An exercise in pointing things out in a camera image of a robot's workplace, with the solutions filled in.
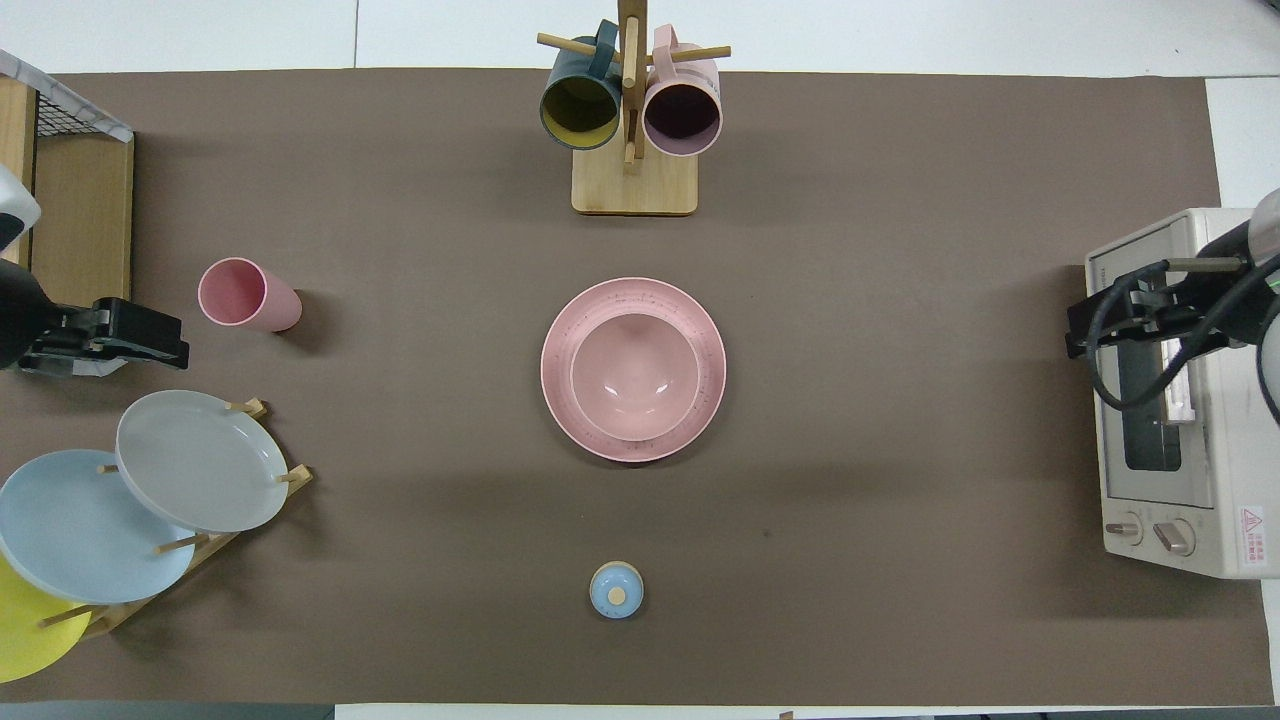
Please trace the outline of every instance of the pink plate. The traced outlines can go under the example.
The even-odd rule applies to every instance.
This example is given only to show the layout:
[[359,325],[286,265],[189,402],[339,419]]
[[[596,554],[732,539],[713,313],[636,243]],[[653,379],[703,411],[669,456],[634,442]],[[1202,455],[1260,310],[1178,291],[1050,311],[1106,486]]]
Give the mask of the pink plate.
[[[699,359],[698,396],[689,414],[653,439],[627,441],[600,432],[573,398],[571,365],[593,329],[620,315],[644,314],[671,323]],[[724,397],[724,342],[707,310],[680,288],[649,278],[617,278],[582,291],[561,310],[543,343],[543,396],[559,427],[585,450],[620,462],[648,462],[694,442]]]

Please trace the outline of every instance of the dark green mug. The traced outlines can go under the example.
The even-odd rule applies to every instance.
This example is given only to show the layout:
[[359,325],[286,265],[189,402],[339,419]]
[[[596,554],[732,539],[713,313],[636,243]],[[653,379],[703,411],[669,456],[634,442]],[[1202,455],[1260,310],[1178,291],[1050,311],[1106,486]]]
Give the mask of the dark green mug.
[[595,37],[576,37],[595,45],[595,55],[561,50],[552,65],[539,106],[543,127],[556,142],[573,150],[590,150],[608,142],[618,131],[622,109],[622,70],[613,61],[618,26],[600,20]]

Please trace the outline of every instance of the light blue plate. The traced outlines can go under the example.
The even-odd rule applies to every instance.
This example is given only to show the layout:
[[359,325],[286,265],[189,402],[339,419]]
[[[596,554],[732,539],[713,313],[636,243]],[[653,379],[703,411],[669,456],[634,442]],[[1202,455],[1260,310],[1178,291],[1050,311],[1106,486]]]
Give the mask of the light blue plate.
[[0,551],[28,583],[59,597],[114,605],[151,597],[187,570],[191,536],[148,511],[100,450],[63,450],[18,468],[0,487]]

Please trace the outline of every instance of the pink mug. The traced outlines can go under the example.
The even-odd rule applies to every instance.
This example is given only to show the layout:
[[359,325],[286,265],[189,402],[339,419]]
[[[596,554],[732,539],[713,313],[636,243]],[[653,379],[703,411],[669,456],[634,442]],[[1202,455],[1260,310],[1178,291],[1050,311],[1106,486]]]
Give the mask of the pink mug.
[[668,155],[698,155],[719,137],[716,60],[673,63],[672,53],[696,50],[698,45],[678,42],[669,24],[653,31],[653,72],[641,113],[645,138]]
[[280,332],[302,316],[298,293],[280,278],[244,258],[214,263],[196,291],[205,316],[232,328]]

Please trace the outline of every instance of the metal mesh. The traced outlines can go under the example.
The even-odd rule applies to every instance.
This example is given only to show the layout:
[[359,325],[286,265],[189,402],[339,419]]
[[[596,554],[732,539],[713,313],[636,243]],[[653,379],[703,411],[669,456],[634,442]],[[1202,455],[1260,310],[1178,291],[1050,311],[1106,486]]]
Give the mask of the metal mesh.
[[99,132],[93,126],[76,119],[74,115],[54,105],[44,95],[37,94],[36,136],[84,135]]

